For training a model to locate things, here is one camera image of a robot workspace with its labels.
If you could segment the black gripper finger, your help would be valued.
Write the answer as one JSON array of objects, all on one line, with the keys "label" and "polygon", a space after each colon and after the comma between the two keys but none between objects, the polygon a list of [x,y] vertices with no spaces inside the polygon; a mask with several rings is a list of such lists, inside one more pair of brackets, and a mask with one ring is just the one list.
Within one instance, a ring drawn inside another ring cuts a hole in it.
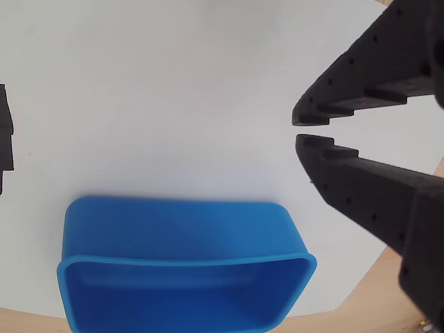
[{"label": "black gripper finger", "polygon": [[402,256],[399,283],[443,329],[443,179],[358,156],[329,137],[298,135],[298,158],[324,201]]},{"label": "black gripper finger", "polygon": [[301,96],[295,126],[433,95],[443,104],[443,2],[393,1]]}]

